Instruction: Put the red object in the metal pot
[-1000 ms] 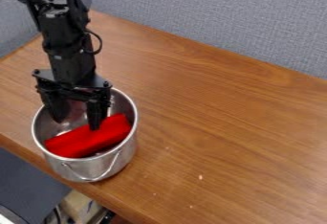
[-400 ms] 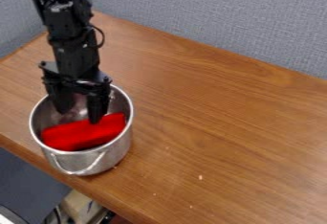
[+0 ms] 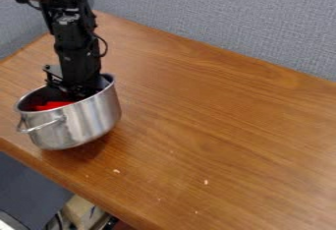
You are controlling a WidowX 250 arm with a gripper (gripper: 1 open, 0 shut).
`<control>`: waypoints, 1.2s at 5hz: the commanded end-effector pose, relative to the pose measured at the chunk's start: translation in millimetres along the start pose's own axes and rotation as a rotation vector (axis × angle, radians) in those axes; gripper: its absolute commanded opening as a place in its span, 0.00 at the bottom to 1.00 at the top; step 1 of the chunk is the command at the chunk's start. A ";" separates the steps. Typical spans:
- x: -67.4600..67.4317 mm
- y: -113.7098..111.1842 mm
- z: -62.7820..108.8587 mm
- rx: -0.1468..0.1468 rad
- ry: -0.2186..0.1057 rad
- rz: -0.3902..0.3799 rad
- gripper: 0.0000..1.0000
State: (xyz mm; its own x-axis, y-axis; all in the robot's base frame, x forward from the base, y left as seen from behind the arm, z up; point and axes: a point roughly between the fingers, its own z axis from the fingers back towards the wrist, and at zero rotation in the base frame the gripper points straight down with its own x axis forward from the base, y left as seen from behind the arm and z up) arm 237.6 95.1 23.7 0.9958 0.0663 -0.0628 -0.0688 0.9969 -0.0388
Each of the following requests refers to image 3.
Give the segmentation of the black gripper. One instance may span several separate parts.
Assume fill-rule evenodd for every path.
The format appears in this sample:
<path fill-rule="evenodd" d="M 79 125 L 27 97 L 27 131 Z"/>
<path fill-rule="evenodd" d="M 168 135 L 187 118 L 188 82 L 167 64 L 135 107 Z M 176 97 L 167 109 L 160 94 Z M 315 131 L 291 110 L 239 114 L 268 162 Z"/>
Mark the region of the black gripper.
<path fill-rule="evenodd" d="M 95 95 L 104 89 L 101 60 L 88 48 L 55 48 L 59 64 L 45 64 L 47 85 L 57 88 L 72 100 Z"/>

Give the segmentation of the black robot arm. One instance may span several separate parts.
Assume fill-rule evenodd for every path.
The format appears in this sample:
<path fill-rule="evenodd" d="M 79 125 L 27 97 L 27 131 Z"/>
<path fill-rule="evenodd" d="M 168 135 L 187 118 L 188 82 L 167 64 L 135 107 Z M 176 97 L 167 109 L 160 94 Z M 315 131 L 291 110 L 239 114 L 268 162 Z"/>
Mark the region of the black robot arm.
<path fill-rule="evenodd" d="M 93 95 L 103 87 L 101 58 L 95 34 L 96 15 L 88 0 L 15 0 L 39 10 L 53 36 L 53 51 L 59 64 L 45 64 L 45 84 L 69 94 L 73 98 Z"/>

